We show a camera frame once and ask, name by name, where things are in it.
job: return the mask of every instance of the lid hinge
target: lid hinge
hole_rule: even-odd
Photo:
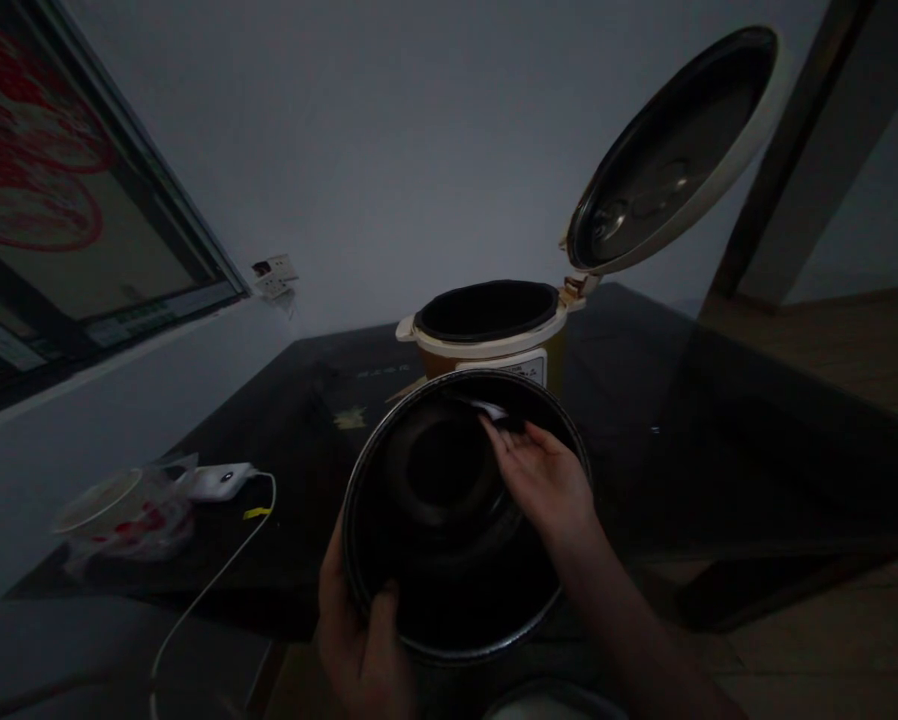
[[[599,286],[602,278],[588,273],[574,273],[566,276],[565,284],[559,288],[559,298],[566,310],[574,312],[586,306],[586,296]]]

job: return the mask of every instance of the rice cooker lid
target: rice cooker lid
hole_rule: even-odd
[[[788,76],[781,39],[761,26],[728,35],[676,73],[592,176],[566,232],[573,267],[622,270],[695,224],[770,136]]]

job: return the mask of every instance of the electrical outlet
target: electrical outlet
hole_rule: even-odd
[[[256,280],[256,287],[271,300],[292,290],[292,283],[287,278],[276,277],[275,273],[268,273]]]
[[[269,267],[272,269],[272,274],[276,277],[285,278],[286,280],[299,279],[299,274],[292,266],[292,263],[289,262],[288,255],[275,255],[267,259],[266,262],[269,263]]]

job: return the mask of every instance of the person's right hand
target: person's right hand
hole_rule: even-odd
[[[479,416],[516,503],[553,552],[602,528],[586,473],[555,435],[526,422],[526,434],[500,430]]]

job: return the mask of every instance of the black inner pot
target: black inner pot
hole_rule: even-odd
[[[478,411],[453,400],[456,395],[495,403],[546,428],[576,451],[589,472],[579,435],[558,401],[505,371],[437,378],[376,428],[346,495],[350,587],[367,614],[373,595],[395,578],[401,637],[423,659],[443,664],[503,650],[534,629],[559,595],[538,534],[505,489]],[[422,430],[414,427],[420,423]],[[399,455],[408,447],[407,462],[393,460],[394,447]],[[393,473],[407,477],[394,480]],[[396,497],[406,486],[414,488],[416,500],[447,514],[433,522],[416,517]]]
[[[545,283],[493,280],[450,290],[416,313],[415,326],[446,342],[501,340],[537,328],[556,314],[559,293]]]

